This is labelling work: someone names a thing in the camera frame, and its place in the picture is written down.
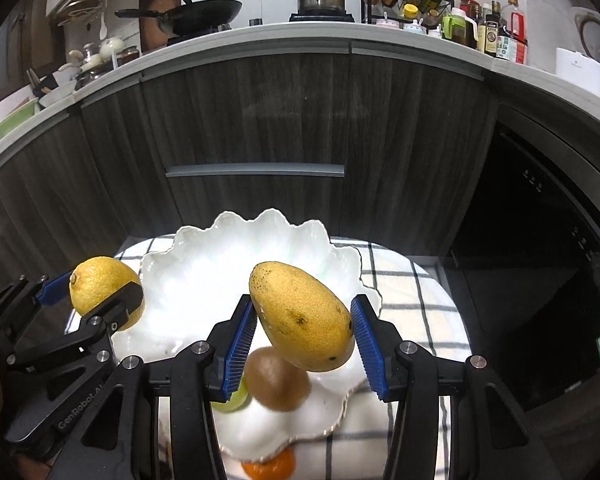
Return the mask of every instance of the white countertop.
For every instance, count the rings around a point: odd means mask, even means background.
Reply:
[[[159,70],[162,67],[168,73],[216,60],[266,53],[339,51],[368,55],[374,55],[377,51],[377,55],[383,57],[415,57],[414,62],[425,62],[442,68],[448,65],[459,72],[466,70],[474,74],[488,70],[553,94],[600,122],[598,96],[553,74],[495,59],[451,41],[360,23],[276,23],[227,30],[183,41],[155,50],[103,75],[71,96],[42,110],[1,139],[0,166],[45,130],[48,126],[45,123],[55,123],[63,118],[69,106],[90,96],[94,96],[91,99],[97,98],[94,94],[102,93],[103,90],[106,92],[107,87],[111,87],[113,83],[118,84],[109,89],[112,92],[135,84],[145,77],[148,69]]]

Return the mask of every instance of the mango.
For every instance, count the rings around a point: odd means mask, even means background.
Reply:
[[[257,264],[249,293],[271,344],[308,372],[328,372],[353,353],[353,324],[344,304],[319,280],[280,262]]]

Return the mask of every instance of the green grape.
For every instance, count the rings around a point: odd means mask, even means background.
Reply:
[[[231,394],[231,398],[226,402],[212,402],[211,406],[213,409],[218,410],[219,412],[228,413],[234,412],[238,408],[240,408],[244,402],[249,397],[249,391],[247,390],[247,385],[244,383],[244,376],[240,378],[240,386],[238,386],[238,390]]]

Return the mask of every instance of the wooden cutting board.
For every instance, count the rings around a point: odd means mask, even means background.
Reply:
[[[141,9],[158,10],[160,12],[173,9],[173,7],[179,7],[179,4],[180,0],[139,0]],[[165,46],[168,39],[169,36],[158,27],[157,20],[153,18],[140,18],[140,45],[142,52]]]

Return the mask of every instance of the yellow bottle cap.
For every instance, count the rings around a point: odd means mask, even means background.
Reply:
[[[417,7],[413,4],[406,4],[402,10],[402,14],[406,20],[415,20],[417,16]]]

